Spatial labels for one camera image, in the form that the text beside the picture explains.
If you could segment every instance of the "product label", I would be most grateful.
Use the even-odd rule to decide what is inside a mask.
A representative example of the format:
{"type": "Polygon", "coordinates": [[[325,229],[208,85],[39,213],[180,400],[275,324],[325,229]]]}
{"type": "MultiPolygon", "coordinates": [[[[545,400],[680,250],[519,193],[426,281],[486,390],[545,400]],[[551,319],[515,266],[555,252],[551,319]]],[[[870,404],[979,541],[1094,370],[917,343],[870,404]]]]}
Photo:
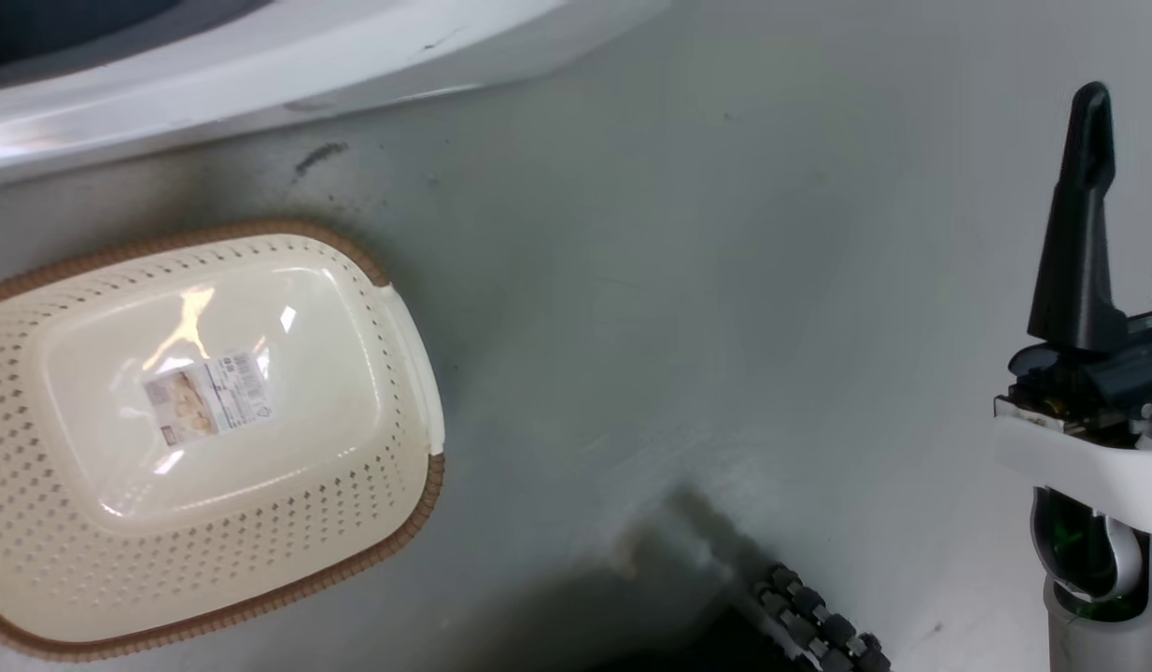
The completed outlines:
{"type": "Polygon", "coordinates": [[[145,394],[169,446],[273,417],[260,367],[248,352],[167,370],[145,383],[145,394]]]}

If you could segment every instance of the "perforated basket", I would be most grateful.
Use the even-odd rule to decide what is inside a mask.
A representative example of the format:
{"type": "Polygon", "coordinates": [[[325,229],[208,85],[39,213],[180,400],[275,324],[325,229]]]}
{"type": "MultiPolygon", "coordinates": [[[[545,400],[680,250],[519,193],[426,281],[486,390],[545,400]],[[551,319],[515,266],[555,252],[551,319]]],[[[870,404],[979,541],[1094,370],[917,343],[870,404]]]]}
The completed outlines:
{"type": "Polygon", "coordinates": [[[257,222],[0,284],[0,641],[129,654],[303,598],[435,505],[431,363],[379,266],[257,222]]]}

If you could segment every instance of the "gray floor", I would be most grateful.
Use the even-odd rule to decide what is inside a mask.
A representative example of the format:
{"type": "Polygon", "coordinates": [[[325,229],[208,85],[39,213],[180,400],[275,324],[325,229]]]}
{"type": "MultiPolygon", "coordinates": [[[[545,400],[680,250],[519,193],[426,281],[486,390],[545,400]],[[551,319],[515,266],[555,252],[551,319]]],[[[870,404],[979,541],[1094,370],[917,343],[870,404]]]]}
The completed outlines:
{"type": "Polygon", "coordinates": [[[1096,77],[1116,297],[1150,309],[1152,2],[680,2],[547,80],[0,188],[0,277],[240,218],[355,235],[448,414],[404,553],[85,669],[571,667],[692,622],[746,538],[900,671],[1045,669],[991,398],[1096,77]]]}

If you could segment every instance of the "white appliance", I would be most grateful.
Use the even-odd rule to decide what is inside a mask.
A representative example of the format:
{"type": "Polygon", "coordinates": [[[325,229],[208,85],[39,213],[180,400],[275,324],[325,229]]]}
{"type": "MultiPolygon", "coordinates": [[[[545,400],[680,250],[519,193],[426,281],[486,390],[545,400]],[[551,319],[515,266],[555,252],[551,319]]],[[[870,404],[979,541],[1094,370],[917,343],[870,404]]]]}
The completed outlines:
{"type": "MultiPolygon", "coordinates": [[[[152,24],[189,1],[170,0],[175,8],[152,24]]],[[[0,85],[0,183],[538,76],[668,3],[282,0],[247,7],[243,16],[152,50],[0,85]]]]}

